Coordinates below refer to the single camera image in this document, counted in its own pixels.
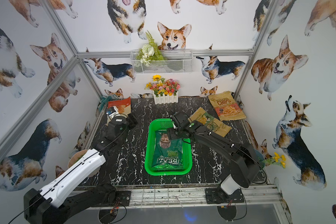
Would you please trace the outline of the cassava chips bag red cream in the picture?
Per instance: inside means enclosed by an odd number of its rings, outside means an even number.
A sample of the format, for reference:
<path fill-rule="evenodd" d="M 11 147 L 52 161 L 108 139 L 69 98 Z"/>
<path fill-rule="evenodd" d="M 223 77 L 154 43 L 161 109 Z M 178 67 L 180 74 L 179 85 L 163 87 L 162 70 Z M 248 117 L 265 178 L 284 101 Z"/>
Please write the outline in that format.
<path fill-rule="evenodd" d="M 128 115 L 131 113 L 131 98 L 127 98 L 127 99 L 122 99 L 122 100 L 117 100 L 117 101 L 110 101 L 107 104 L 107 109 L 109 107 L 113 107 L 116 106 L 119 113 L 117 114 L 118 116 L 122 116 L 122 115 Z"/>

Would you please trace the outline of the dark green REAL chips bag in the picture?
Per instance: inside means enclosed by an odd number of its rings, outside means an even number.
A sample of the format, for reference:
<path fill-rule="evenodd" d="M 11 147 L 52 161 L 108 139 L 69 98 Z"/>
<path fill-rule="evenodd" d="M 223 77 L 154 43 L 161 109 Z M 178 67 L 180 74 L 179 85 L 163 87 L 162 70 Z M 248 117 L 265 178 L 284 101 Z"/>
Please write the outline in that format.
<path fill-rule="evenodd" d="M 166 131 L 156 131 L 151 167 L 156 170 L 178 169 L 183 166 L 183 141 L 171 140 Z"/>

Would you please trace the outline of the tan red CHIPS bag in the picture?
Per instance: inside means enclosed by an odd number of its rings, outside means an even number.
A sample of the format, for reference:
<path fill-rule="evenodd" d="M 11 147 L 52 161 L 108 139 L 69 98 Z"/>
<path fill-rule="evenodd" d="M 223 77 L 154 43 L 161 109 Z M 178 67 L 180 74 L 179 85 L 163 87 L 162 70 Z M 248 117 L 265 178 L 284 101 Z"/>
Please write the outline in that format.
<path fill-rule="evenodd" d="M 234 100 L 230 91 L 208 96 L 219 120 L 231 121 L 246 119 L 246 115 Z"/>

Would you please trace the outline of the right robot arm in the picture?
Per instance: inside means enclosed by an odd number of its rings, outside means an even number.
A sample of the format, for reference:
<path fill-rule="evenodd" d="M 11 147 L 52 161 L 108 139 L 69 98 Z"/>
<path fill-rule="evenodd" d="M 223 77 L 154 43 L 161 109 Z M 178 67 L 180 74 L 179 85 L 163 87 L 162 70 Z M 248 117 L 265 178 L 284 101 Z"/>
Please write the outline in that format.
<path fill-rule="evenodd" d="M 213 149 L 228 161 L 229 175 L 220 184 L 221 190 L 232 195 L 240 188 L 248 188 L 262 170 L 255 149 L 251 144 L 240 144 L 225 137 L 194 120 L 186 114 L 175 113 L 170 117 L 173 127 L 168 128 L 170 139 L 191 139 Z"/>

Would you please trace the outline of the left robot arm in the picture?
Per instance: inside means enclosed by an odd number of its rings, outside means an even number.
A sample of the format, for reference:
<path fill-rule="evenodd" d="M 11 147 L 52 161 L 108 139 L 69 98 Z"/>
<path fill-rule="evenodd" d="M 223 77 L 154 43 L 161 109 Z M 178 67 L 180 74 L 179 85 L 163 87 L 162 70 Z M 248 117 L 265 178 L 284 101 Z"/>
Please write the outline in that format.
<path fill-rule="evenodd" d="M 122 147 L 130 129 L 137 125 L 130 113 L 117 114 L 108 122 L 103 140 L 87 152 L 67 171 L 40 190 L 24 195 L 24 218 L 30 224 L 63 224 L 74 215 L 100 203 L 116 204 L 116 188 L 105 183 L 92 190 L 71 196 L 80 183 L 99 169 L 108 151 Z"/>

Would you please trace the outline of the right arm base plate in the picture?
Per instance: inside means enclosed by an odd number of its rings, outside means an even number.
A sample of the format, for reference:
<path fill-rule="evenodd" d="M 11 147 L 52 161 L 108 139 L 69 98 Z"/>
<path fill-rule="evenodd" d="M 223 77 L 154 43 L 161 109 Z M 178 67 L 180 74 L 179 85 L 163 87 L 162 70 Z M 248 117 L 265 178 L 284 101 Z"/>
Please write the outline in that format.
<path fill-rule="evenodd" d="M 231 195 L 225 193 L 221 188 L 206 188 L 204 192 L 207 204 L 245 202 L 241 189 L 234 191 Z"/>

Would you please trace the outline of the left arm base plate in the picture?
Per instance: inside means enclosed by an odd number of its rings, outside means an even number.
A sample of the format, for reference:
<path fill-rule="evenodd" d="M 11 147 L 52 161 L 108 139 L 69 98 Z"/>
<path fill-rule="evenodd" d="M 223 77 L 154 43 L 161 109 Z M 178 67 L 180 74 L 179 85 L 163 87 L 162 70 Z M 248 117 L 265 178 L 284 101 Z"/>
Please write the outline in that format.
<path fill-rule="evenodd" d="M 110 193 L 102 203 L 98 203 L 93 207 L 115 207 L 126 206 L 128 207 L 131 199 L 131 191 L 118 190 L 114 193 Z"/>

